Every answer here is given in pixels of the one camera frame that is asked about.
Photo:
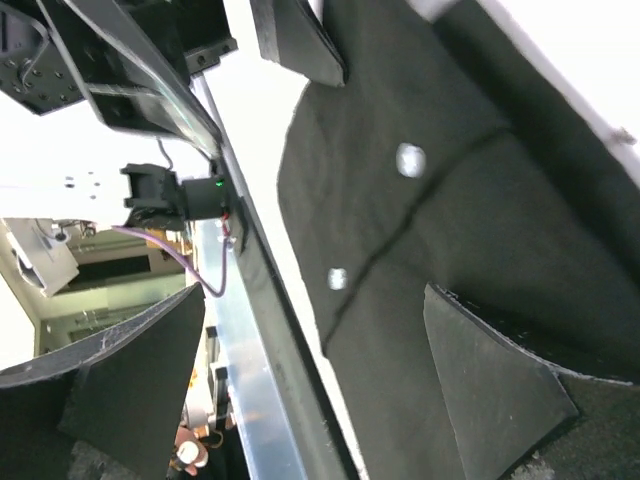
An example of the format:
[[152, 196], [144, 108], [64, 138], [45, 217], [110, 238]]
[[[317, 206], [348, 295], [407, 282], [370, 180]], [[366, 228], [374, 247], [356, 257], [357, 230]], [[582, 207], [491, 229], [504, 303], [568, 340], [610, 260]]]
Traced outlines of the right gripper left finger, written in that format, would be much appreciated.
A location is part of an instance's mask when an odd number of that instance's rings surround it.
[[205, 313], [192, 285], [1, 373], [4, 479], [162, 479]]

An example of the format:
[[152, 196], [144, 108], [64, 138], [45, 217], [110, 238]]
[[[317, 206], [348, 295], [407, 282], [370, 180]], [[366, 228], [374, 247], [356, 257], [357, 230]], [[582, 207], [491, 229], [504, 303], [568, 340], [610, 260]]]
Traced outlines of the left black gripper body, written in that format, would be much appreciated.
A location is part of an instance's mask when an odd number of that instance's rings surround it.
[[[237, 49], [221, 1], [121, 1], [119, 5], [185, 79]], [[1, 91], [36, 115], [84, 100], [35, 1], [1, 3]]]

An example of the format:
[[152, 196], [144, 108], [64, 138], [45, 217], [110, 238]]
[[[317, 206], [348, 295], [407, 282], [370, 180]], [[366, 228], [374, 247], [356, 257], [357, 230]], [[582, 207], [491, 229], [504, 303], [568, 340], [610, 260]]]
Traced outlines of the black long sleeve shirt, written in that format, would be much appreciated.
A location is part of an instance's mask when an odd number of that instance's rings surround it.
[[639, 189], [477, 1], [328, 1], [341, 88], [307, 86], [284, 224], [373, 479], [467, 479], [425, 289], [639, 375]]

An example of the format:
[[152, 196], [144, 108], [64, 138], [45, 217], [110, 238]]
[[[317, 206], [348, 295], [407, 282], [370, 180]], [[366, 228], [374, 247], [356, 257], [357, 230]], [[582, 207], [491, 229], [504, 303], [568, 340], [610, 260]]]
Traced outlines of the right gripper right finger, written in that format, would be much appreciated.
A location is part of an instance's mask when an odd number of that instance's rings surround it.
[[638, 478], [638, 373], [433, 284], [423, 318], [465, 478]]

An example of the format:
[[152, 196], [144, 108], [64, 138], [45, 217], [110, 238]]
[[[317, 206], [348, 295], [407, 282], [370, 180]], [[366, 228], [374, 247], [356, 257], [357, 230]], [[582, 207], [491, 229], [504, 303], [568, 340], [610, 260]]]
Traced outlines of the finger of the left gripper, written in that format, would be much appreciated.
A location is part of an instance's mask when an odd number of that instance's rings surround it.
[[261, 57], [308, 80], [343, 87], [346, 66], [308, 1], [251, 0]]
[[80, 92], [111, 129], [184, 140], [219, 155], [222, 134], [189, 82], [116, 1], [40, 1]]

